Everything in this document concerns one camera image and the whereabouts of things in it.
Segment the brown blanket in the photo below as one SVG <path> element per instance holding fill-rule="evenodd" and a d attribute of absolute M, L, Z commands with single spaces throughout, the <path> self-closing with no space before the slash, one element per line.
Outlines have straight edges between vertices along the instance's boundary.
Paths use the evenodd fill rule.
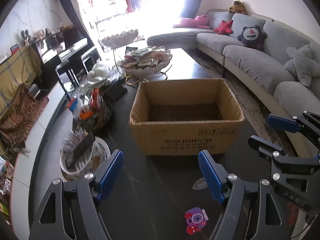
<path fill-rule="evenodd" d="M 24 148 L 33 124 L 38 120 L 49 98 L 35 100 L 25 84 L 20 85 L 9 110 L 0 120 L 0 136 L 7 147 Z"/>

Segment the white wall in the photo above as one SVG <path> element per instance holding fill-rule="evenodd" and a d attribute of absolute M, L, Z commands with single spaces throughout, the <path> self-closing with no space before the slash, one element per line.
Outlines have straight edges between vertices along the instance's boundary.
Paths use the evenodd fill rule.
<path fill-rule="evenodd" d="M 58 0 L 19 0 L 0 28 L 0 55 L 4 50 L 10 56 L 15 44 L 24 46 L 22 30 L 30 35 L 45 28 L 57 32 L 61 22 Z"/>
<path fill-rule="evenodd" d="M 236 0 L 202 0 L 197 15 L 228 9 Z M 320 26 L 302 0 L 240 0 L 247 10 L 283 22 L 320 43 Z"/>

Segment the cardboard box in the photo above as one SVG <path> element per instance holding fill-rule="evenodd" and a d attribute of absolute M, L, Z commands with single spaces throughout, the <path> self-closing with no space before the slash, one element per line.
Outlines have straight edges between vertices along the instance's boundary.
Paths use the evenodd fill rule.
<path fill-rule="evenodd" d="M 142 83 L 129 118 L 146 155 L 226 152 L 243 122 L 242 110 L 223 79 Z"/>

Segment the cable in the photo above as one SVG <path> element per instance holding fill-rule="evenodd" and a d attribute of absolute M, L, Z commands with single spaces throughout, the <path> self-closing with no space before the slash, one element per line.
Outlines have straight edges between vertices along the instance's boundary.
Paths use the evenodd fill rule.
<path fill-rule="evenodd" d="M 316 220 L 316 216 L 313 218 L 313 220 L 309 224 L 307 224 L 307 226 L 305 228 L 303 228 L 303 230 L 299 234 L 297 234 L 296 236 L 291 237 L 291 239 L 294 239 L 297 236 L 300 236 L 304 232 L 304 230 L 306 230 L 307 227 L 310 226 L 315 220 Z"/>

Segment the coffee table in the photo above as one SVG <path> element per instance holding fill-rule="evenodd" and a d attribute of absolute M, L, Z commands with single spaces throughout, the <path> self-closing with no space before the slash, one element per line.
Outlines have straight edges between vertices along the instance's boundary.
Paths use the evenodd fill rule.
<path fill-rule="evenodd" d="M 182 49 L 172 49 L 172 54 L 168 79 L 209 77 Z M 222 208 L 212 199 L 208 188 L 192 189 L 194 183 L 203 177 L 198 157 L 143 155 L 128 125 L 137 89 L 126 84 L 123 86 L 128 92 L 113 103 L 109 123 L 97 134 L 108 143 L 111 152 L 120 149 L 124 153 L 124 166 L 111 195 L 100 206 L 109 233 L 113 240 L 208 239 Z M 256 133 L 246 120 L 232 147 L 224 154 L 213 155 L 213 158 L 241 179 L 259 182 L 260 179 L 269 179 L 270 166 L 249 147 L 247 141 L 253 134 Z M 201 232 L 190 236 L 186 232 L 184 214 L 193 207 L 205 209 L 209 220 Z M 242 239 L 242 232 L 237 232 L 236 239 Z"/>

